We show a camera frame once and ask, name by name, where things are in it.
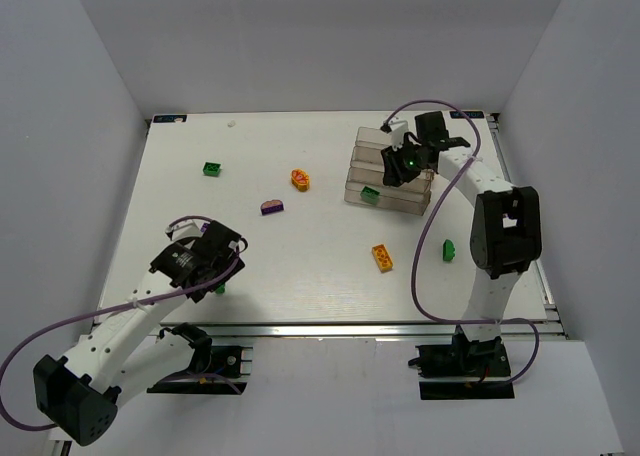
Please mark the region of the green square lego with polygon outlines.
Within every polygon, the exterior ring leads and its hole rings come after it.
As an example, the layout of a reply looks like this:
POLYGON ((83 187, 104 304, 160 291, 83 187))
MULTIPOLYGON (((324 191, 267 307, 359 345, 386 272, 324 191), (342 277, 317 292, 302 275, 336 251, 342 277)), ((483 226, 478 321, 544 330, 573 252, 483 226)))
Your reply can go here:
POLYGON ((364 186, 360 192, 360 198, 367 204, 377 205, 380 199, 380 192, 369 186, 364 186))

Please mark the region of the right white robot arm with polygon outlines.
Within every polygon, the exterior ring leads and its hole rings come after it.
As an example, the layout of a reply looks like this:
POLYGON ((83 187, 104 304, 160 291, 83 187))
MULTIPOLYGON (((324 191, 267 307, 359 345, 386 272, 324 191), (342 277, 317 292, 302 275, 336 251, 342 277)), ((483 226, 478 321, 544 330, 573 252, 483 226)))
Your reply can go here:
POLYGON ((498 353, 512 291, 541 255, 539 195, 498 176, 480 159, 479 144, 451 136, 443 113, 420 114, 415 126, 409 131, 405 122, 383 122, 391 137, 381 152, 383 183, 400 187, 429 170, 447 181, 447 192, 458 190, 473 207, 469 247, 476 273, 450 353, 458 364, 471 365, 498 353))

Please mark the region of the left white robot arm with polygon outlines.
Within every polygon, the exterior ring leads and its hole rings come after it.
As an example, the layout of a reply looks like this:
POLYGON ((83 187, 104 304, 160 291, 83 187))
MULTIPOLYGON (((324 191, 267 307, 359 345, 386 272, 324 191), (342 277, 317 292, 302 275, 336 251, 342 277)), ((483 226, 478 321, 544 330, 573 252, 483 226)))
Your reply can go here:
POLYGON ((141 345, 171 312, 200 302, 241 271, 246 247, 245 238, 217 221, 189 224, 150 262, 124 308, 59 358, 44 356, 35 365, 38 409, 86 447, 127 402, 163 379, 199 379, 219 370, 211 337, 190 323, 141 345))

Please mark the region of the purple rounded lego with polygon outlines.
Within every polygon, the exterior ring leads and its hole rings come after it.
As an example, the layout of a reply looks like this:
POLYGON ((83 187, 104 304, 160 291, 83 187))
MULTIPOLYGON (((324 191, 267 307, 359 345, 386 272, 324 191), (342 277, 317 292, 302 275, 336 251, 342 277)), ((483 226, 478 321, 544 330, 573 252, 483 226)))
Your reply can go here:
POLYGON ((279 213, 284 210, 284 203, 280 199, 272 199, 263 202, 260 205, 260 212, 262 216, 279 213))

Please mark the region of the right blue label sticker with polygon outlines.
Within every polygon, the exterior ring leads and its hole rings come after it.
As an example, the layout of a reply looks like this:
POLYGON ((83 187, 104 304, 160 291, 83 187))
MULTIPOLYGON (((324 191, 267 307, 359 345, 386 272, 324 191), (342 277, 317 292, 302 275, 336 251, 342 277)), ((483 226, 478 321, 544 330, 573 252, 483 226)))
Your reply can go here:
POLYGON ((462 112, 451 110, 449 112, 449 115, 452 119, 465 119, 465 118, 484 119, 485 118, 484 112, 479 110, 468 110, 468 111, 462 111, 462 112))

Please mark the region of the blue label sticker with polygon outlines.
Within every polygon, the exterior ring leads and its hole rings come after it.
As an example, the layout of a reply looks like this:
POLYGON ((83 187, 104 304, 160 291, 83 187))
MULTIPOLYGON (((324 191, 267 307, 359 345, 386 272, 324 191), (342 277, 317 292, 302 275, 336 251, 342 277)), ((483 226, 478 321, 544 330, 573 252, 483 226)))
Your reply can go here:
POLYGON ((465 119, 465 118, 484 119, 485 118, 484 112, 479 110, 468 110, 468 111, 462 111, 462 112, 451 110, 449 112, 449 115, 452 119, 465 119))
POLYGON ((184 123, 187 120, 186 114, 163 114, 155 115, 152 118, 153 124, 173 124, 184 123))

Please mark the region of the yellow rectangular lego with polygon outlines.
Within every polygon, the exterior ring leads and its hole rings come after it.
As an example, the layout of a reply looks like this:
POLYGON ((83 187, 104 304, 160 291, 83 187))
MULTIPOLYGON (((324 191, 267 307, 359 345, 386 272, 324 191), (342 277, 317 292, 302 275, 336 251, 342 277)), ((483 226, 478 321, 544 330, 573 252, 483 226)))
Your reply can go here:
POLYGON ((386 273, 393 269, 393 260, 384 244, 373 246, 371 252, 381 273, 386 273))

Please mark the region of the green rounded lego right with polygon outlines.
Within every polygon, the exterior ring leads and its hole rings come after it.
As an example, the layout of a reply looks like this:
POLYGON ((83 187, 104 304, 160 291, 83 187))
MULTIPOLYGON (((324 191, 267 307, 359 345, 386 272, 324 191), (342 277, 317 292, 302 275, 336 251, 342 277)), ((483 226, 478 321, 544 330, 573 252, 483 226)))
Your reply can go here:
POLYGON ((451 262, 456 256, 456 247, 452 240, 446 239, 442 244, 442 260, 451 262))

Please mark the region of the orange rounded lego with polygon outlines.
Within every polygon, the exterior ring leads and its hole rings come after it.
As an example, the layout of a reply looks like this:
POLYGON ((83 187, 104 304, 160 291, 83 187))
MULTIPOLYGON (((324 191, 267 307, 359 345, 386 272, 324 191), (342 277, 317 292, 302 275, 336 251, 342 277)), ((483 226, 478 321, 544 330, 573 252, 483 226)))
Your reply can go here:
POLYGON ((310 189, 310 176, 306 171, 300 168, 296 168, 291 171, 290 180, 292 185, 299 192, 306 192, 310 189))

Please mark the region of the green lego far left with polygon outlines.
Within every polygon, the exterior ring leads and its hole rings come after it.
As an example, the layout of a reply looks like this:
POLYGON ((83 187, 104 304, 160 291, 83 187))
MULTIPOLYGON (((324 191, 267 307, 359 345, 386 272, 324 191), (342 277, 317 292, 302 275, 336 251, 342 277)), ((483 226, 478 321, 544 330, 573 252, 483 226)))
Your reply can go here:
POLYGON ((221 173, 221 164, 215 162, 205 162, 202 168, 202 173, 208 177, 218 177, 221 173))

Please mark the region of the left blue label sticker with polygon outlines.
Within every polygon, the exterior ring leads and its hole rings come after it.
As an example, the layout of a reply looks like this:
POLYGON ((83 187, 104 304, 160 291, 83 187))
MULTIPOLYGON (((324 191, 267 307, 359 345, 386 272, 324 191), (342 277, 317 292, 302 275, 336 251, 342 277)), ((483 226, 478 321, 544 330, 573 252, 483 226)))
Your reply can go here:
POLYGON ((187 120, 186 114, 163 114, 155 115, 152 118, 153 124, 173 124, 184 123, 187 120))

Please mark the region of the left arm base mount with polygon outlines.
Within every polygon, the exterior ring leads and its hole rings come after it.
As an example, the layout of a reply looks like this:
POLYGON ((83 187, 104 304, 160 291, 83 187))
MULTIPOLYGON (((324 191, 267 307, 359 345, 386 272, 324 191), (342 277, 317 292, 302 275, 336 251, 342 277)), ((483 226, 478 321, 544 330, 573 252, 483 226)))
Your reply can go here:
POLYGON ((148 394, 230 395, 244 393, 252 371, 253 348, 214 345, 208 365, 174 373, 147 389, 148 394))

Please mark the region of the aluminium table rail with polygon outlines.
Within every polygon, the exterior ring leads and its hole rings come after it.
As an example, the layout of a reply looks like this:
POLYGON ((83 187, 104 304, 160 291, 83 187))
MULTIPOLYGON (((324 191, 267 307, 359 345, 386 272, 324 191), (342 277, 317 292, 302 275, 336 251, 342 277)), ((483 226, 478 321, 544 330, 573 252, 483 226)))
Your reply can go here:
MULTIPOLYGON (((540 336, 544 338, 566 339, 566 333, 559 320, 535 323, 540 336)), ((415 324, 200 324, 199 328, 216 337, 276 337, 276 338, 424 338, 449 337, 454 332, 451 325, 434 323, 415 324)), ((530 326, 524 324, 505 325, 503 337, 533 336, 530 326)))

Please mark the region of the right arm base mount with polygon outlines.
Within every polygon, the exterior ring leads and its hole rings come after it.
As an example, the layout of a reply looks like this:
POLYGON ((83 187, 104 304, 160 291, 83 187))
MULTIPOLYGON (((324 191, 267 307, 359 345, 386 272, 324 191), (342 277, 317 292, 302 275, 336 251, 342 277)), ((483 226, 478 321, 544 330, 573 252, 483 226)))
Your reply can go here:
POLYGON ((422 401, 508 400, 515 393, 506 348, 500 336, 469 341, 456 333, 448 344, 416 347, 407 363, 419 375, 422 401))

